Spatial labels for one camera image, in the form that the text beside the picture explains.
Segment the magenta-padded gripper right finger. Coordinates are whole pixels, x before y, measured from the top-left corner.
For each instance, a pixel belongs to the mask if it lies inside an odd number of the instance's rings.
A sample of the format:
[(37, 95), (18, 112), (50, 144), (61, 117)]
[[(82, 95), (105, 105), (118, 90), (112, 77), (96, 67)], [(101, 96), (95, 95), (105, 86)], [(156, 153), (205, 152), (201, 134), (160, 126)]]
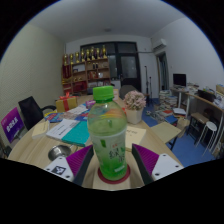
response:
[(142, 180), (145, 185), (164, 178), (183, 168), (168, 154), (156, 154), (155, 152), (137, 145), (132, 145), (132, 154), (138, 165)]

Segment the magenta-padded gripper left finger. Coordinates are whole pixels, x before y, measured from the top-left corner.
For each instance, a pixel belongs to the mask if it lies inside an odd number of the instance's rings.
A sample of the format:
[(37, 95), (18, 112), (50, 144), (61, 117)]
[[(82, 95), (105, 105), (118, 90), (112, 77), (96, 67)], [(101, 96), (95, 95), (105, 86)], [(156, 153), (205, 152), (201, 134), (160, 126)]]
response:
[(81, 186), (93, 155), (93, 146), (89, 145), (68, 157), (57, 157), (45, 171)]

